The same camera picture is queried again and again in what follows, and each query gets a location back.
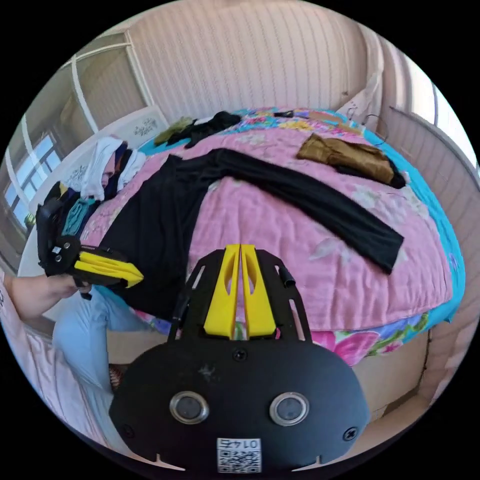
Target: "pink quilt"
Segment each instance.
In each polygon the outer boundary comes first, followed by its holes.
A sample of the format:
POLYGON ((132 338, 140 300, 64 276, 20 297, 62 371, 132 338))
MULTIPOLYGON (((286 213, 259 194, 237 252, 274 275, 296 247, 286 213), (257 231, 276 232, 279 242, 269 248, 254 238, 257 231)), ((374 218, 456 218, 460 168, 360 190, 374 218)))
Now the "pink quilt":
MULTIPOLYGON (((189 253, 196 262, 227 244, 254 244, 281 258, 293 274, 313 331, 362 330, 423 314, 452 298, 450 268, 427 207, 409 186, 401 190, 342 175, 295 158, 312 128, 298 125, 211 136, 151 156, 136 177, 89 219, 81 241, 98 246, 126 202, 169 154, 185 160, 229 148, 310 175, 344 193, 404 236, 391 275, 349 248, 295 207, 232 178, 212 184, 198 216, 189 253)), ((336 136, 335 130, 321 132, 336 136)), ((367 143, 354 134, 347 141, 367 143)), ((242 299, 238 312, 243 312, 242 299)))

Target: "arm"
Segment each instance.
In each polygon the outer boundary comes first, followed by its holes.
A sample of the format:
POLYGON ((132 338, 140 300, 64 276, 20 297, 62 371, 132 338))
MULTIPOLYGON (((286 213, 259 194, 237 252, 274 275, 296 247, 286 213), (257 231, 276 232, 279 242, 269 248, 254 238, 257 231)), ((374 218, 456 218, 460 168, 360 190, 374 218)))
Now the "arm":
POLYGON ((78 288, 70 275, 12 277, 5 275, 3 284, 22 320, 43 315, 61 299, 71 297, 78 288))

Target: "cable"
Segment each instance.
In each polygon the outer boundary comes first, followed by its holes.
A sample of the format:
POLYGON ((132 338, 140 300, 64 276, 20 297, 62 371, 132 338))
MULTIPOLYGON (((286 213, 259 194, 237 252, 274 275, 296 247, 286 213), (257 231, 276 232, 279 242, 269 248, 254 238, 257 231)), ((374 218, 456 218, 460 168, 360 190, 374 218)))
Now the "cable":
POLYGON ((381 120, 383 122, 383 124, 385 125, 385 130, 386 130, 386 135, 385 135, 385 138, 382 138, 382 142, 379 143, 378 145, 374 145, 374 147, 379 147, 380 145, 383 145, 384 143, 387 142, 387 138, 389 137, 389 126, 387 125, 387 122, 379 115, 376 115, 375 113, 369 113, 364 119, 363 119, 363 122, 361 123, 361 125, 365 126, 365 124, 368 122, 369 120, 369 117, 377 117, 379 120, 381 120))

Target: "light blue pants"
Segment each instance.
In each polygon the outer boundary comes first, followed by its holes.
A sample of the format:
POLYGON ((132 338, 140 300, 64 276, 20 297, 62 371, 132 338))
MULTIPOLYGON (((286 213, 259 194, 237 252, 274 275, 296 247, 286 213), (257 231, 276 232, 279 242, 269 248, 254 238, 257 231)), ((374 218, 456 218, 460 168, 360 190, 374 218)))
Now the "light blue pants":
POLYGON ((115 429, 109 416, 113 400, 110 384, 107 329, 117 332, 150 330, 123 300, 92 288, 91 300, 79 293, 55 322, 53 345, 62 350, 65 360, 78 378, 96 422, 113 450, 129 455, 130 450, 115 429))
POLYGON ((112 294, 92 288, 91 300, 79 293, 55 322, 53 345, 62 350, 70 368, 83 383, 112 392, 107 351, 107 329, 116 332, 151 330, 112 294))

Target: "screw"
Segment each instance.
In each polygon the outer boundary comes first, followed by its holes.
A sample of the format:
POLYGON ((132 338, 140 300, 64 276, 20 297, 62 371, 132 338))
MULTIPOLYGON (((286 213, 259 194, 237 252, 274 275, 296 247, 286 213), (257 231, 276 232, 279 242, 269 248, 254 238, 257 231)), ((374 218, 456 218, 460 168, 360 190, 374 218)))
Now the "screw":
POLYGON ((123 435, 128 439, 132 439, 135 436, 134 429, 130 425, 124 425, 122 427, 123 435))
POLYGON ((247 359, 247 351, 243 348, 237 348, 233 351, 233 359, 236 362, 244 362, 247 359))
POLYGON ((343 439, 346 442, 350 442, 350 440, 353 440, 357 436, 357 432, 358 432, 357 428, 353 426, 343 434, 343 439))

